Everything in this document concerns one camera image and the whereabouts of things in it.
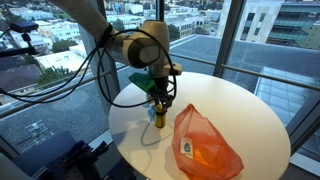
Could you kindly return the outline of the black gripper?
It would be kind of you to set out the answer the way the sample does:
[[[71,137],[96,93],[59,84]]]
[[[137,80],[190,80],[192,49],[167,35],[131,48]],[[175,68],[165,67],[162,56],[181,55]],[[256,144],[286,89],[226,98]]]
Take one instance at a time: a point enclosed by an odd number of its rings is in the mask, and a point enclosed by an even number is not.
[[[169,86],[169,79],[167,77],[160,77],[154,78],[153,81],[155,83],[155,87],[152,89],[151,95],[157,99],[154,100],[154,110],[157,110],[160,102],[163,102],[163,108],[164,110],[167,110],[171,107],[171,101],[174,99],[174,96],[167,90]]]

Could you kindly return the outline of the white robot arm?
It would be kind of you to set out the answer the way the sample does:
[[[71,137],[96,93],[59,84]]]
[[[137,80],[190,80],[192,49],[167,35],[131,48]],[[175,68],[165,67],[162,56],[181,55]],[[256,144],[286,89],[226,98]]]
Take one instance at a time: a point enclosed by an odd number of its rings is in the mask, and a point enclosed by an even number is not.
[[[166,112],[177,94],[176,77],[182,66],[174,64],[168,54],[169,29],[165,22],[146,20],[138,29],[115,29],[89,0],[49,0],[71,16],[98,41],[98,47],[114,60],[147,74],[134,73],[129,80]]]

